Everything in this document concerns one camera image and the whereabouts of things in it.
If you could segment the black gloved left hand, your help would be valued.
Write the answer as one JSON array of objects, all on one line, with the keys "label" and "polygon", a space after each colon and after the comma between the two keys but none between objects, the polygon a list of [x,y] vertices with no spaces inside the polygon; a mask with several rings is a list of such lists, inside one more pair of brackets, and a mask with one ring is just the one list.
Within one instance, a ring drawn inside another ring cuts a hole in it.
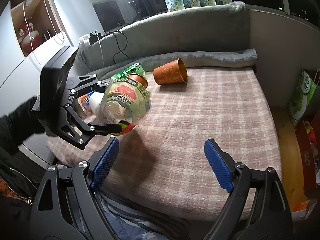
[{"label": "black gloved left hand", "polygon": [[33,134],[43,134],[44,127],[32,115],[31,110],[37,97],[22,103],[9,115],[1,117],[1,154],[14,155],[22,142]]}]

